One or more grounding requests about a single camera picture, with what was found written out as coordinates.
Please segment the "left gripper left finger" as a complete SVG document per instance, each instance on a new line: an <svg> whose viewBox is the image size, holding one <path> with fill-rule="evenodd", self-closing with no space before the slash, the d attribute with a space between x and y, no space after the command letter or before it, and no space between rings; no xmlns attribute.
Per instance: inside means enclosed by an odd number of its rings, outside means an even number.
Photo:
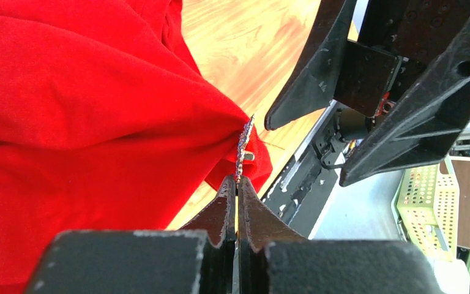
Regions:
<svg viewBox="0 0 470 294"><path fill-rule="evenodd" d="M231 293L236 183L182 228L67 230L42 255L26 293Z"/></svg>

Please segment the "red garment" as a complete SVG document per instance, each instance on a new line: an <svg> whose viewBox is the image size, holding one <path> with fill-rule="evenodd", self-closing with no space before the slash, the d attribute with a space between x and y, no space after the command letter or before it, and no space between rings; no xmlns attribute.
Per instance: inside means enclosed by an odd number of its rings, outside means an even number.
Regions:
<svg viewBox="0 0 470 294"><path fill-rule="evenodd" d="M167 228L235 172L248 116L207 82L181 1L0 1L0 293L64 230Z"/></svg>

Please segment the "blue leaf brooch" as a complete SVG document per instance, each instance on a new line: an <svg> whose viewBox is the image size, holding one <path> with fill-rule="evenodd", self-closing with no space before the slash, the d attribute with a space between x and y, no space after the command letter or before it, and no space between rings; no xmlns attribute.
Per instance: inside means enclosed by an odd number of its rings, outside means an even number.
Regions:
<svg viewBox="0 0 470 294"><path fill-rule="evenodd" d="M251 152L246 151L246 147L250 141L250 136L255 125L255 115L251 115L248 122L244 125L243 131L239 136L237 144L236 172L234 180L239 184L243 174L244 160L253 160L255 157Z"/></svg>

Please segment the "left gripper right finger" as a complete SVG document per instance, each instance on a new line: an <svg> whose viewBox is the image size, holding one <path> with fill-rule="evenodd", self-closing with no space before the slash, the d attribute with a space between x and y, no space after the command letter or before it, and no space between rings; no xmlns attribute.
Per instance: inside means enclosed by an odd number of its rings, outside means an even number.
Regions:
<svg viewBox="0 0 470 294"><path fill-rule="evenodd" d="M241 293L441 293L412 244L309 240L258 198L247 177L237 196Z"/></svg>

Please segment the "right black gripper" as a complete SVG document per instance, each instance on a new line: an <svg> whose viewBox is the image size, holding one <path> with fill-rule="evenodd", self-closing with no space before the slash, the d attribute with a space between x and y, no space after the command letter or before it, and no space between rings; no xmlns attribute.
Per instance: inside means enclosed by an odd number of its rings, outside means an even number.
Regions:
<svg viewBox="0 0 470 294"><path fill-rule="evenodd" d="M276 130L329 106L334 94L344 107L385 118L344 163L343 187L437 164L470 122L470 1L369 1L343 63L355 6L321 1L264 119Z"/></svg>

